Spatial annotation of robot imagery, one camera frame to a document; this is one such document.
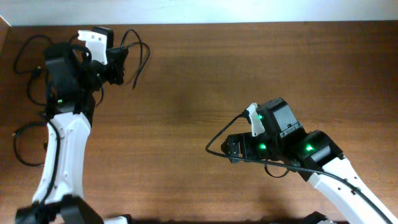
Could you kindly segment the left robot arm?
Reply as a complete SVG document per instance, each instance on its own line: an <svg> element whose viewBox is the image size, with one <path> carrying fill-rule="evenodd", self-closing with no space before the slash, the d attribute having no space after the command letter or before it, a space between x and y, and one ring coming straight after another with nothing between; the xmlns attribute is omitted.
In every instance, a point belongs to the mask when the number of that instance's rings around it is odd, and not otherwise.
<svg viewBox="0 0 398 224"><path fill-rule="evenodd" d="M87 46L68 42L44 52L47 70L45 120L48 145L40 184L32 204L19 208L16 223L132 223L130 215L102 218L83 195L85 147L96 101L93 93L105 82L123 83L125 47L104 48L102 59Z"/></svg>

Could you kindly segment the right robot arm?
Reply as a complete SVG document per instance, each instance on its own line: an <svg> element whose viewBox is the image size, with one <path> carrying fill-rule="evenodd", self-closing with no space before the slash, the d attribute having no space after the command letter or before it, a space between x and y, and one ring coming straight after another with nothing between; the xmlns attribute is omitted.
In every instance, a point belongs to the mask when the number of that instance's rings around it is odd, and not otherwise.
<svg viewBox="0 0 398 224"><path fill-rule="evenodd" d="M233 163L253 162L298 172L349 223L397 223L397 217L361 180L340 147L322 131L232 134L221 150Z"/></svg>

